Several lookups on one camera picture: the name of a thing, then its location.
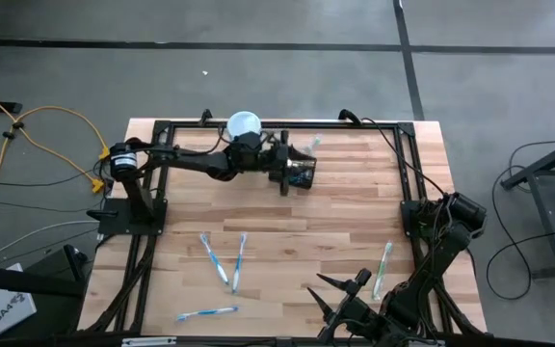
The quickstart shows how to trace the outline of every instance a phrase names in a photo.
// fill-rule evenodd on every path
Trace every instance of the white cable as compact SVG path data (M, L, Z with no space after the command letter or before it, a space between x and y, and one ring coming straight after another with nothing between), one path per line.
M16 239L15 241L12 241L12 243L0 248L0 253L5 251L8 248L14 246L15 244L19 243L20 241L26 239L29 236L35 235L35 234L37 234L39 232L42 232L42 231L52 229L54 227L73 226L73 225L80 225L80 224L95 224L95 223L99 223L99 221L72 221L72 222L58 223L56 225L52 225L52 226L48 226L48 227L42 227L42 228L39 228L38 230L34 230L34 231L28 233L25 236L20 237L20 238Z

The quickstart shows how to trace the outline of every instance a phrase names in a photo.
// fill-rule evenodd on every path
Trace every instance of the concrete floor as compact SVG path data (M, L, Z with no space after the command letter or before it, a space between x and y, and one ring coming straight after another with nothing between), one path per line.
M406 0L412 44L555 46L555 1ZM388 0L151 0L99 2L0 0L0 35L91 40L209 42L399 43ZM439 120L458 191L490 208L490 188L511 151L555 139L555 55L415 54L426 120ZM412 120L401 53L90 50L0 48L0 100L25 110L61 105L92 119L108 143L121 140L133 117L228 116L249 109L261 118L333 119L342 108L361 117ZM80 120L56 112L31 116L33 137L90 168L98 142ZM0 115L0 134L9 126ZM551 150L531 147L517 162ZM75 171L16 139L0 181L46 182ZM532 199L497 195L518 239L542 232ZM54 208L97 202L87 180L44 188L0 186L0 200ZM86 219L0 205L0 247L38 227ZM9 250L19 254L88 226L52 230ZM555 279L533 283L528 296L507 302L485 282L489 257L508 239L490 218L471 249L489 331L555 341ZM93 256L94 235L72 244ZM544 240L524 247L534 268L551 265ZM42 252L21 258L25 266ZM515 252L498 259L492 280L511 295L526 284Z

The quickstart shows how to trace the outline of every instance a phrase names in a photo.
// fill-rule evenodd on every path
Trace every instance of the wire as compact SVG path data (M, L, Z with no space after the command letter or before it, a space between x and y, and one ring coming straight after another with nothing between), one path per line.
M498 223L500 224L500 226L502 227L502 229L505 231L505 234L507 234L507 236L509 237L509 239L511 240L511 245L515 246L515 249L517 250L517 253L519 254L519 256L521 257L521 260L524 263L524 266L526 267L526 271L528 272L528 284L526 284L526 289L524 289L524 291L516 296L513 297L507 297L507 296L503 296L501 294L499 294L498 292L496 292L496 290L493 288L493 286L491 285L491 283L489 282L489 271L487 272L487 279L488 279L488 285L489 285L489 289L491 289L491 291L498 297L501 299L505 299L505 300L517 300L522 298L523 296L525 296L526 294L528 294L528 292L530 291L530 286L532 284L532 275L530 274L530 264L528 264L528 261L526 260L526 256L524 256L524 253L521 251L521 249L517 246L517 243L515 242L515 239L513 238L513 236L511 235L511 233L509 232L509 230L507 229L507 227L505 226L504 222L502 221L502 218L500 218L500 213L498 212L498 206L496 205L496 186L498 185L498 183L500 182L500 179L502 178L502 176L507 173L510 169L512 168L523 168L517 165L513 165L509 168L507 168L505 171L503 171L502 173L500 173L498 175L498 177L496 177L496 180L494 180L493 185L491 186L491 205L493 206L493 211L496 214L496 218L498 219Z
M20 115L18 117L18 119L16 119L17 121L21 121L23 120L25 117L34 114L38 111L43 111L43 110L56 110L56 111L63 111L63 112L67 112L73 116L76 116L78 118L80 118L81 120L84 120L86 124L88 124L92 129L93 132L95 133L95 136L97 136L97 139L100 141L100 143L102 144L102 148L105 148L108 151L108 146L106 146L106 142L104 141L104 138L102 137L102 134L100 133L100 131L97 129L97 127L95 127L95 125L93 125L93 123L85 116L81 115L80 113L76 112L76 111L72 111L70 109L67 109L65 107L61 107L61 106L41 106L38 108L35 108L33 110L27 111L24 114Z
M183 155L183 156L197 156L197 155L205 155L205 154L209 154L209 153L213 152L220 145L220 141L225 141L224 138L222 137L222 133L220 133L221 129L222 129L222 133L224 133L224 128L219 127L218 128L218 141L216 141L216 144L213 145L213 147L211 147L211 149L208 149L208 150L205 150L205 151L200 151L200 152L195 151L195 152L181 153L181 155Z
M87 170L85 172L75 174L72 177L62 179L62 180L58 180L58 181L55 181L55 182L50 182L50 183L7 183L7 182L0 182L0 185L12 186L12 187L49 187L49 186L53 186L53 185L57 185L57 184L70 182L72 179L78 178L78 177L80 177L81 175L83 175L85 173L90 173L92 170L93 169Z
M50 229L55 228L55 227L75 226L75 225L81 225L81 224L96 224L96 223L99 223L99 221L72 221L72 222L58 223L58 224L54 224L54 225L48 226L48 227L41 227L39 229L31 231L30 233L28 233L28 234L26 234L22 237L19 237L18 239L12 241L8 245L0 248L0 253L5 251L8 248L14 246L15 244L19 243L20 241L22 241L22 240L24 240L28 237L31 237L31 236L33 236L37 233L43 232L43 231L50 230Z
M79 209L74 209L74 210L63 210L63 209L57 209L57 208L40 207L40 206L32 206L32 205L24 205L24 204L20 204L20 203L0 201L0 204L6 205L6 206L14 206L14 207L20 207L20 208L37 209L37 210L41 210L41 211L61 212L61 213L83 212L83 211L86 211L86 210L88 210L92 207L98 206L101 203L102 203L102 201L99 201L99 202L97 202L97 203L95 203L95 204L93 204L89 207L79 208Z
M427 177L426 175L423 174L423 172L419 169L416 169L414 166L412 166L411 164L409 164L409 162L406 160L406 158L404 158L404 156L400 153L398 153L397 149L395 149L395 147L391 144L391 142L389 142L389 139L386 138L386 136L383 133L383 130L376 124L375 121L370 120L368 118L363 118L361 120L367 120L370 121L372 124L374 124L374 126L376 126L376 128L378 129L378 131L381 132L381 135L383 135L384 140L386 141L386 144L389 145L389 147L395 152L395 154L398 156L398 158L402 159L402 161L404 162L404 164L406 164L406 166L408 166L409 168L411 168L413 171L415 171L416 173L420 174L423 178L425 178L428 182L432 183L432 185L434 187L436 187L436 189L438 189L438 191L444 195L444 191L442 190L442 188L440 188L434 181L432 181L431 178Z
M0 109L1 109L1 111L2 111L4 114L6 114L6 116L8 116L8 117L12 120L13 123L16 123L16 122L22 120L23 118L25 118L25 117L27 117L27 116L29 116L29 115L31 115L31 114L34 114L34 113L36 113L37 111L41 111L41 110L60 110L60 111L64 111L64 112L71 113L71 114L74 115L74 116L80 117L80 118L81 118L82 120L84 120L87 124L89 124L89 125L92 127L92 129L95 131L95 133L96 133L98 139L100 140L101 144L103 145L102 153L100 154L100 158L103 158L103 157L105 157L105 156L108 155L108 148L106 147L106 144L105 144L105 142L104 142L104 139L103 139L102 135L99 133L99 131L97 130L97 128L95 127L95 125L93 125L93 124L91 123L91 121L88 120L85 116L83 116L83 115L81 115L81 114L79 114L79 113L77 113L77 112L74 112L74 111L68 110L68 109L66 109L66 108L59 107L59 106L43 106L43 107L39 107L39 108L34 109L34 110L31 110L31 111L25 112L24 114L20 115L20 116L16 119L16 118L15 118L14 116L12 116L12 115L10 114L10 112L8 112L8 110L6 110L6 108L4 108L1 104L0 104ZM35 147L38 147L39 149L42 149L42 150L44 150L44 151L46 151L46 152L48 152L48 153L50 153L50 154L53 154L53 155L57 156L58 158L60 158L60 159L62 159L62 160L64 160L64 161L66 161L66 162L68 162L68 164L70 164L74 169L76 169L76 170L78 170L79 172L83 173L83 170L82 170L81 168L79 168L76 164L74 164L74 162L72 162L72 161L71 161L70 159L68 159L67 157L63 156L62 154L60 154L60 153L58 153L58 152L56 152L56 151L54 151L53 149L50 149L50 148L48 148L48 147L45 147L45 146L43 146L43 145L40 145L40 144L36 143L36 142L29 136L29 134L28 134L23 128L19 128L18 130L25 136L25 138L27 139L27 141L29 141L30 144L32 144L32 145L34 145ZM14 129L13 127L11 127L10 130L9 130L9 132L14 132L14 131L15 131L15 129ZM10 139L6 138L6 139L4 140L4 143L3 143L2 147L1 147L1 152L0 152L0 170L1 170L1 166L2 166L2 164L3 164L3 160L4 160L4 157L5 157L5 154L6 154L6 149L7 149L7 146L8 146L9 143L10 143ZM83 173L83 174L84 174L84 175L87 177L87 179L92 183L92 189L93 189L93 191L94 191L95 193L98 192L100 189L102 189L102 187L104 186L104 183L103 183L103 182L98 181L97 179L94 179L93 177L91 177L91 176L88 175L87 173Z
M513 159L515 157L515 155L523 148L526 147L530 147L530 146L536 146L536 145L547 145L547 144L555 144L555 140L552 141L539 141L539 142L534 142L534 143L530 143L530 144L525 144L525 145L521 145L520 147L517 147L513 153L511 153L511 157L509 158L509 176L513 176L513 172L511 167L513 166ZM521 187L519 185L516 186L516 188L524 193L530 193L530 189Z
M37 251L39 251L39 250L43 250L43 249L45 249L45 248L49 248L49 247L55 246L55 245L57 245L57 244L59 244L59 243L65 242L65 241L67 241L67 240L70 240L70 239L73 239L73 238L76 238L76 237L79 237L79 236L86 235L86 234L88 234L88 233L90 233L90 232L94 232L94 231L96 231L96 230L97 230L97 228L95 227L95 228L92 228L92 229L90 229L90 230L86 230L86 231L77 233L77 234L75 234L75 235L73 235L73 236L69 236L69 237L67 237L67 238L65 238L65 239L61 239L61 240L52 242L52 243L50 243L50 244L48 244L48 245L44 245L44 246L41 246L41 247L32 249L31 251L24 252L24 253L22 253L22 254L16 254L16 255L13 255L13 256L7 256L5 259L3 259L3 260L0 261L0 264L3 264L3 263L5 263L5 262L10 261L10 260L13 260L13 259L20 258L20 257L25 256L25 255L27 255L27 254L31 254L31 253L33 253L33 252L37 252Z
M491 283L489 282L489 266L491 265L491 263L493 262L493 260L494 260L499 254L503 253L504 251L506 251L506 250L507 250L508 248L510 248L510 247L515 247L515 248L517 249L517 245L522 244L522 243L524 243L524 242L526 242L526 241L531 241L531 240L539 239L539 238L542 238L542 237L553 236L553 235L555 235L555 232L550 232L550 233L546 233L546 234L542 234L542 235L536 235L536 236L527 237L527 238L525 238L525 239L523 239L523 240L519 240L519 241L517 241L517 242L511 243L511 244L509 244L509 245L507 245L507 246L501 248L500 250L498 250L498 251L489 259L489 261L488 261L488 268L487 268L486 277L487 277L487 281L488 281L488 286L489 286L489 288L491 289L491 291L492 291L497 297L499 297L499 298L501 298L501 299L506 299L506 300L516 300L516 299L519 299L519 298L523 297L523 296L525 295L525 293L528 292L528 289L530 289L530 280L532 279L532 276L530 275L530 271L528 272L528 279L529 279L528 282L529 282L529 284L528 284L527 290L525 290L524 293L521 294L521 295L518 295L518 296L513 297L513 298L511 298L511 297L510 297L510 298L507 298L507 297L504 297L504 296L498 294L498 293L493 289L493 287L491 286Z

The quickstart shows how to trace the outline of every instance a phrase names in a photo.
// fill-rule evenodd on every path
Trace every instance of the wooden table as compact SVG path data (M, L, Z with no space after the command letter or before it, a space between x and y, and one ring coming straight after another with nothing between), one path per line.
M149 142L154 121L130 120L126 138ZM423 172L442 189L453 191L438 122L414 124ZM203 173L170 169L167 226L158 238L143 334L316 336L323 326L322 313L306 288L333 306L344 296L316 273L342 280L353 278L363 267L376 273L389 240L394 247L383 295L409 277L412 250L401 226L403 197L396 155L376 130L291 130L290 142L304 147L317 133L322 133L322 142L315 151L314 186L310 191L291 188L287 198L262 173L220 182ZM215 129L175 133L175 142L191 149L211 148L216 140ZM431 184L426 187L430 198L438 197ZM124 197L121 187L115 196ZM240 232L248 232L239 295L231 295L218 278L198 238L202 231L210 233L213 251L230 278ZM98 250L79 329L93 323L118 292L130 239L116 236ZM380 304L371 300L374 278L359 297L378 309ZM467 254L458 256L444 280L466 316L485 330ZM133 316L135 293L131 303L127 323ZM232 305L240 311L174 322L179 313ZM439 319L435 323L440 327Z

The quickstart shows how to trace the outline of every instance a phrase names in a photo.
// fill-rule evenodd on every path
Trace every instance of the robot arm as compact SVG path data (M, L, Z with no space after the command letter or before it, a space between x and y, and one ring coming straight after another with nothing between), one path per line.
M449 265L459 252L463 251L473 237L481 234L486 221L486 210L479 204L455 193L443 199L431 202L423 200L412 211L411 222L415 224L431 225L439 219L441 209L447 211L443 218L444 223L439 224L442 234L435 239L431 250L423 259L421 265L410 278L398 284L383 299L379 312L374 312L367 304L357 297L357 293L372 274L367 269L362 269L355 280L333 280L323 275L318 275L329 284L346 292L346 297L337 307L332 309L310 288L307 288L323 311L326 326L318 334L319 341L331 343L335 329L346 324L346 329L372 341L378 347L392 347L400 345L409 339L422 339L419 331L421 314L419 302L421 298L429 295L437 285ZM461 328L463 334L480 334L457 305L451 300L446 291L439 299L449 306L452 318Z

